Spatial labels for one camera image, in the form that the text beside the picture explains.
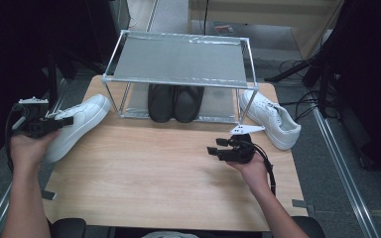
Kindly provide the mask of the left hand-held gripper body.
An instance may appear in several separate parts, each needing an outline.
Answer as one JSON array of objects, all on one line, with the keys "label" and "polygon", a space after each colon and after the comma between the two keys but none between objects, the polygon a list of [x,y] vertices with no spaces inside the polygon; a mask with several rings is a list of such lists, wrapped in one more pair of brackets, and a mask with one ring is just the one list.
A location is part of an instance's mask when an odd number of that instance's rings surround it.
[{"label": "left hand-held gripper body", "polygon": [[13,124],[13,132],[23,131],[32,138],[40,138],[52,131],[51,121],[46,118],[48,99],[20,99],[15,104],[15,109],[21,112],[21,117]]}]

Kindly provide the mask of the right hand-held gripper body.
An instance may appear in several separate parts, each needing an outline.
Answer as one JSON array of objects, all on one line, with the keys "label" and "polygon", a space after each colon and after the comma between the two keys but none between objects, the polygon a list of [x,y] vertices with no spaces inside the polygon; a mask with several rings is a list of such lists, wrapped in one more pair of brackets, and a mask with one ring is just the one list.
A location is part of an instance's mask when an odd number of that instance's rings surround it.
[{"label": "right hand-held gripper body", "polygon": [[226,162],[247,164],[255,153],[265,158],[263,150],[251,140],[250,133],[264,130],[263,126],[241,125],[238,124],[230,130],[231,137],[226,140],[226,145],[232,149],[225,157]]}]

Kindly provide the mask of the white sneaker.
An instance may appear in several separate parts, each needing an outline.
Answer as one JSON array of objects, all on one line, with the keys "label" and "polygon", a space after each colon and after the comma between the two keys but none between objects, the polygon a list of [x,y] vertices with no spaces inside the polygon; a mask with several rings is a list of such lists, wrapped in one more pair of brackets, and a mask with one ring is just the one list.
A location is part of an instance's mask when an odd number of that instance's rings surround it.
[{"label": "white sneaker", "polygon": [[267,137],[276,148],[285,151],[296,144],[302,126],[280,104],[272,102],[259,92],[253,96],[252,90],[244,90],[239,95],[239,106],[241,109],[249,106],[247,116],[265,127]]},{"label": "white sneaker", "polygon": [[104,119],[110,105],[111,102],[107,97],[96,94],[71,108],[53,113],[51,115],[53,119],[72,117],[73,123],[60,129],[60,134],[48,145],[43,161],[55,163],[62,159],[83,135]]}]

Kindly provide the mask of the black slipper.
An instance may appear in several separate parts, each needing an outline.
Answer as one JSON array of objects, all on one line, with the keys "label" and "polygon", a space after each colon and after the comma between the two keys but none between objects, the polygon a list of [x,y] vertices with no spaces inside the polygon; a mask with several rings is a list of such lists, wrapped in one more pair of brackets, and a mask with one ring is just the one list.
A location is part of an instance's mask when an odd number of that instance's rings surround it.
[{"label": "black slipper", "polygon": [[171,85],[150,84],[147,106],[150,118],[164,123],[172,118],[174,111],[175,88]]},{"label": "black slipper", "polygon": [[177,89],[175,118],[182,123],[193,121],[199,113],[204,88],[201,86],[180,86]]}]

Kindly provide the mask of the metal frame shoe rack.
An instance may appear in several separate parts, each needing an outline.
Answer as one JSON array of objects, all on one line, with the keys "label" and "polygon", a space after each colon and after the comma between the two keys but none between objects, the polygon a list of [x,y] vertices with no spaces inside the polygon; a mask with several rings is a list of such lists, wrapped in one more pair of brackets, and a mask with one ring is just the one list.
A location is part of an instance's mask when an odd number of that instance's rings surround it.
[{"label": "metal frame shoe rack", "polygon": [[123,30],[101,77],[111,82],[258,90],[247,38]]}]

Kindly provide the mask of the person's right hand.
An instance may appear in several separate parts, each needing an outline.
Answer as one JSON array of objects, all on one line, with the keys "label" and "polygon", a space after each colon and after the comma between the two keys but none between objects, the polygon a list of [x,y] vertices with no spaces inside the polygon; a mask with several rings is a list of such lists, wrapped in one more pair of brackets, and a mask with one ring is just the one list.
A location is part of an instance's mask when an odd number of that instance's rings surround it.
[{"label": "person's right hand", "polygon": [[272,191],[268,184],[264,159],[260,155],[255,154],[252,160],[247,164],[232,162],[227,162],[227,164],[241,173],[244,181],[256,198],[272,195]]}]

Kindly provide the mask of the person's left hand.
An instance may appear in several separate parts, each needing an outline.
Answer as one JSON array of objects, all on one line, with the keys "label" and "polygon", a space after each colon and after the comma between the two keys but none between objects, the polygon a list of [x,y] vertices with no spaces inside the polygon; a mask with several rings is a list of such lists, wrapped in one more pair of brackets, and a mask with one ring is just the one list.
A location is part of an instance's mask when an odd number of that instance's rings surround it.
[{"label": "person's left hand", "polygon": [[52,132],[42,138],[34,139],[26,135],[15,135],[10,140],[10,156],[14,175],[36,174],[48,145],[60,134]]}]

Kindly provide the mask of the black upright stand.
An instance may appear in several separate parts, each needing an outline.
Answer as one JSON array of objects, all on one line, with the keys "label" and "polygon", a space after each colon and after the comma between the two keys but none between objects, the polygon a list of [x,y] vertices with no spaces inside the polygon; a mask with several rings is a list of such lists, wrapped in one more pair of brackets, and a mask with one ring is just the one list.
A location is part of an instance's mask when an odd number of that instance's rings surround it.
[{"label": "black upright stand", "polygon": [[58,100],[58,78],[57,65],[54,58],[54,52],[48,52],[48,79],[49,79],[49,98],[50,104],[55,105]]}]

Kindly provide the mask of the black curtain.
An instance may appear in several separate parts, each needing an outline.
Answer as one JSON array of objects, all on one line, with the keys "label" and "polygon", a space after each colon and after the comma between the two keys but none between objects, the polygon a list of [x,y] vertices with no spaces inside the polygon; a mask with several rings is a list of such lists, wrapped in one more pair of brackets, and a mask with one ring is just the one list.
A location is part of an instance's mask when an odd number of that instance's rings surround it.
[{"label": "black curtain", "polygon": [[116,37],[111,1],[0,0],[0,149],[13,103],[50,89],[49,59],[65,77],[74,60],[100,71]]},{"label": "black curtain", "polygon": [[381,169],[381,0],[345,0],[325,45],[335,89],[354,116],[347,128]]}]

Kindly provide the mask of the black tripod stand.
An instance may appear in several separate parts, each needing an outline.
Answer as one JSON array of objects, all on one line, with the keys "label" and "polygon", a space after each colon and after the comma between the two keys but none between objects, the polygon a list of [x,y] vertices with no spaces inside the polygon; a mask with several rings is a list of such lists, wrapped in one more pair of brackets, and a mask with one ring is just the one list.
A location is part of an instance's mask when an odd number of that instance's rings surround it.
[{"label": "black tripod stand", "polygon": [[297,74],[305,68],[308,71],[303,76],[303,85],[305,87],[312,87],[317,81],[319,82],[319,90],[317,92],[317,98],[315,99],[316,107],[323,118],[330,118],[326,109],[334,107],[334,104],[328,102],[326,98],[332,77],[331,64],[320,57],[311,57],[306,60],[301,60],[298,64],[295,64],[280,74],[265,78],[265,81],[278,82],[290,75]]}]

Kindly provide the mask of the person's grey clothing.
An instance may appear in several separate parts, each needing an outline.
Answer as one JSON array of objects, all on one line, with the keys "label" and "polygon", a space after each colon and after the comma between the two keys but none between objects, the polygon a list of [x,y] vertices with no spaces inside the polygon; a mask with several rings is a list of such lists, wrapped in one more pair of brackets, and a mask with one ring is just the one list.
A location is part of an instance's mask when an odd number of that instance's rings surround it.
[{"label": "person's grey clothing", "polygon": [[196,235],[177,231],[155,231],[144,235],[142,238],[199,238]]}]

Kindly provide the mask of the black chair part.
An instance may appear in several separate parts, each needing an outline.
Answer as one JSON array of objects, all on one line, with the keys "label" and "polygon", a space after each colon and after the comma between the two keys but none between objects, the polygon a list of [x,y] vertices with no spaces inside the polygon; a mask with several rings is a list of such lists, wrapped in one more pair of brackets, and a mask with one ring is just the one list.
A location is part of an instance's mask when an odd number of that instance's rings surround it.
[{"label": "black chair part", "polygon": [[293,220],[310,238],[325,238],[321,226],[315,219],[306,216],[293,216]]},{"label": "black chair part", "polygon": [[86,223],[81,218],[64,218],[50,226],[52,238],[84,238]]}]

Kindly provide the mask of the wooden cabinet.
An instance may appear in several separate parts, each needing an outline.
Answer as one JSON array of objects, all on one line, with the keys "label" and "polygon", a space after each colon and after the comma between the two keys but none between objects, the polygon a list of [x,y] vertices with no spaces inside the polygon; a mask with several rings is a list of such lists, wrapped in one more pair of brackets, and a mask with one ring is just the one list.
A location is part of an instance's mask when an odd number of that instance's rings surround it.
[{"label": "wooden cabinet", "polygon": [[344,0],[188,0],[192,20],[290,27],[303,59],[314,54]]}]

